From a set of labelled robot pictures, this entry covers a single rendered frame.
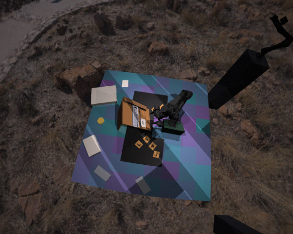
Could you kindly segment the yellow flat disc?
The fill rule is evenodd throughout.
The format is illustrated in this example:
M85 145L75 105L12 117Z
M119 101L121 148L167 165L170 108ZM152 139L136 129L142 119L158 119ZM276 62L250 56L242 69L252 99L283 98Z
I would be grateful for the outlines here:
M100 118L98 118L97 122L98 122L99 124L103 124L103 123L104 123L104 119L103 119L102 117L100 117Z

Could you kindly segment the white number card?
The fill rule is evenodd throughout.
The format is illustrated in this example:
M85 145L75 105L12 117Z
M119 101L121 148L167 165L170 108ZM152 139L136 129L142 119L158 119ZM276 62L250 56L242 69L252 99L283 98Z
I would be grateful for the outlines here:
M146 127L146 120L141 118L141 126Z

